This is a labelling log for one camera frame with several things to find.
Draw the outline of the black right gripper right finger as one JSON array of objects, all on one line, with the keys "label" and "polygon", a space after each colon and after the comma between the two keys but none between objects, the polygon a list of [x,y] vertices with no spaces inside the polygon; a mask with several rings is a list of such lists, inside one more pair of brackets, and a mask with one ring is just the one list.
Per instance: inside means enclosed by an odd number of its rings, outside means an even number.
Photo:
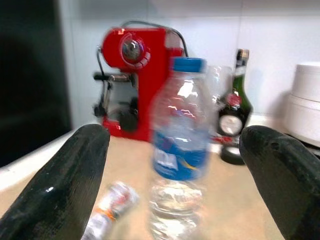
[{"label": "black right gripper right finger", "polygon": [[239,139],[240,155],[286,240],[320,238],[320,160],[299,140],[252,125]]}]

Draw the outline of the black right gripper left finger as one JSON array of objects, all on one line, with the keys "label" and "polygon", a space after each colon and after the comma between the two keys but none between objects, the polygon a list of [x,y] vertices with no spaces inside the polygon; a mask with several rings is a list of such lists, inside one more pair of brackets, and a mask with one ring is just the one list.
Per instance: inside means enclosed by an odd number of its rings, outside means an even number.
[{"label": "black right gripper left finger", "polygon": [[79,240],[95,204],[109,131],[86,124],[32,177],[0,219],[2,240]]}]

